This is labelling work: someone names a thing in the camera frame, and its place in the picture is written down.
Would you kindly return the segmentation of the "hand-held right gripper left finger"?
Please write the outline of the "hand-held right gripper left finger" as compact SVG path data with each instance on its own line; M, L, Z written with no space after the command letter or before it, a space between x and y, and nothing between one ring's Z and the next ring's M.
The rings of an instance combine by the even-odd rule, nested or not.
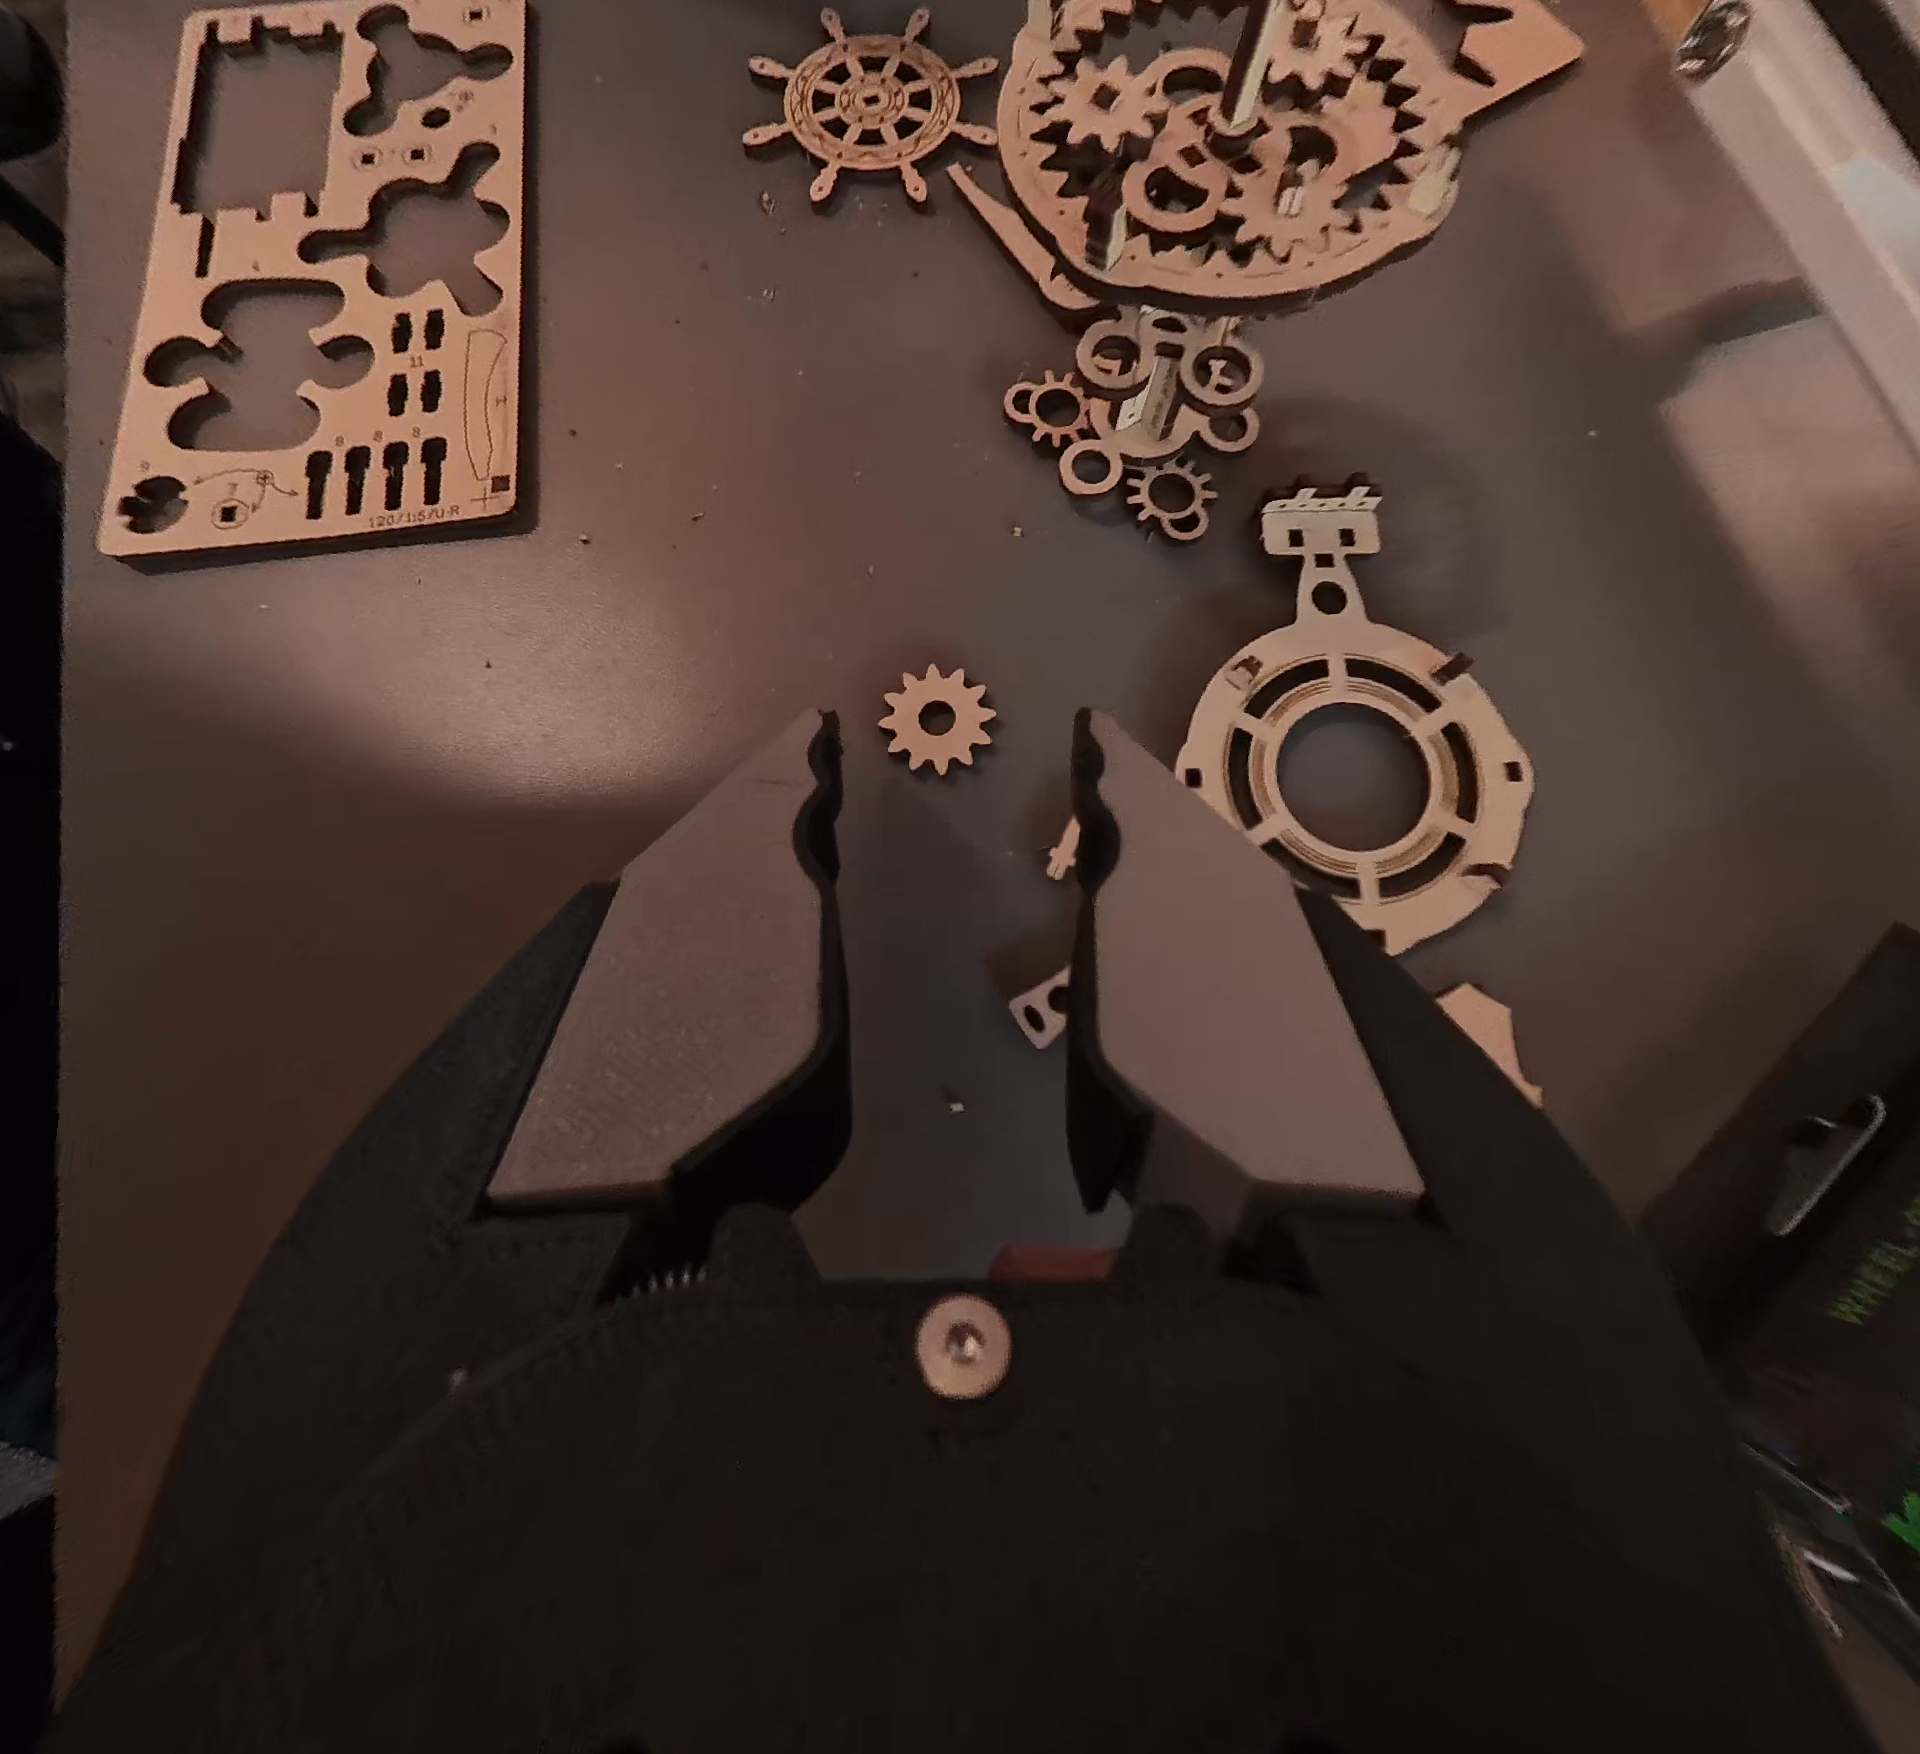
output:
M806 710L618 876L494 1205L791 1211L824 1188L851 1135L839 734Z

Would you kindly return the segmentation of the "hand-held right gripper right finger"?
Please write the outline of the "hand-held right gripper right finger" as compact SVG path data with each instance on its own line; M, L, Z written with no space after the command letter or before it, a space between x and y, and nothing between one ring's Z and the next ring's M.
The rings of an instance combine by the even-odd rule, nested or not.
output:
M1070 775L1084 1210L1412 1211L1424 1177L1296 884L1106 711L1076 715Z

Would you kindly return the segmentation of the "small wooden gear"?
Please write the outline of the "small wooden gear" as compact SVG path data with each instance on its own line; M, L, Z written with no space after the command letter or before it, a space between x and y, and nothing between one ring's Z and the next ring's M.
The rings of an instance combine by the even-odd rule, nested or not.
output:
M878 726L890 741L888 752L903 758L911 772L940 778L971 769L974 754L990 747L998 722L984 686L971 682L960 667L903 673L900 687L883 695L883 706Z

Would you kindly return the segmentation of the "round wooden frame part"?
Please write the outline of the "round wooden frame part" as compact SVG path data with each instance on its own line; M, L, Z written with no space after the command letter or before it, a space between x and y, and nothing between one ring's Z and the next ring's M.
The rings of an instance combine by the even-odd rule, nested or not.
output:
M1296 617L1245 644L1205 686L1176 778L1402 955L1453 932L1506 884L1535 794L1533 762L1469 657L1367 612L1354 563L1380 552L1380 495L1356 484L1268 499L1261 549L1299 565ZM1375 718L1412 748L1424 794L1394 840L1340 846L1292 806L1286 751L1318 715Z

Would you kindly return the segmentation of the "wooden gear model assembly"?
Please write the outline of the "wooden gear model assembly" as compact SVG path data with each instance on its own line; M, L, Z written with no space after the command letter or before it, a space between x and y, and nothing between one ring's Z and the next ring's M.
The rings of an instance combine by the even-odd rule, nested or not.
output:
M1169 541L1206 460L1258 435L1247 321L1424 243L1457 190L1460 81L1385 0L1026 0L996 104L1001 241L1089 317L1011 391L1080 500Z

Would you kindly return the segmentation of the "wooden ship wheel part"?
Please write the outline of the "wooden ship wheel part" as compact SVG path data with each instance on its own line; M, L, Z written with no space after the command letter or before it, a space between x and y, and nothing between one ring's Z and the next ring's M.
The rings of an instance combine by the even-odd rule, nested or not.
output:
M775 119L747 129L741 145L766 154L782 141L815 166L809 199L831 206L844 178L891 175L910 206L927 206L929 161L959 140L995 151L998 133L966 116L966 86L998 72L996 56L951 62L932 46L935 15L917 6L893 32L855 32L835 8L822 10L825 38L785 62L752 54L748 74L780 90Z

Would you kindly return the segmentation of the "punched-out wooden part sheet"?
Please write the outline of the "punched-out wooden part sheet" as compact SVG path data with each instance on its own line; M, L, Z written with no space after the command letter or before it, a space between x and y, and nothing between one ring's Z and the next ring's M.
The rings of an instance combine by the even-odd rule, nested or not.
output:
M514 518L528 0L185 17L97 545L157 563ZM332 74L315 183L208 180L223 72Z

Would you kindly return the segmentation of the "jagged wooden sheet strip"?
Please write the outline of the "jagged wooden sheet strip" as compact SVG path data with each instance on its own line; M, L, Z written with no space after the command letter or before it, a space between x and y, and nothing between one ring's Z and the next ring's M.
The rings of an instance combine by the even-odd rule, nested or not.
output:
M1453 209L1469 129L1563 76L1540 0L1026 0L996 197L948 174L1058 311L1261 315L1375 273Z

